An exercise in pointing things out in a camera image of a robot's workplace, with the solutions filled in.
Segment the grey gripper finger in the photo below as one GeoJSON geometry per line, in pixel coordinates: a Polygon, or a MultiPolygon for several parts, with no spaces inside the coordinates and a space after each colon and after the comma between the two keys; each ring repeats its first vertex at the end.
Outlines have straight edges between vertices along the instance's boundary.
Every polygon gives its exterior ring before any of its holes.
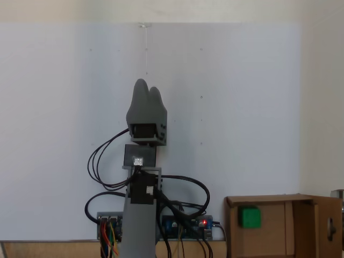
{"type": "Polygon", "coordinates": [[[126,115],[127,121],[140,121],[145,117],[149,99],[149,90],[146,81],[138,79],[134,85],[130,108],[126,115]]]}
{"type": "Polygon", "coordinates": [[[163,104],[159,89],[157,87],[151,87],[149,97],[151,113],[156,120],[167,120],[167,110],[163,104]]]}

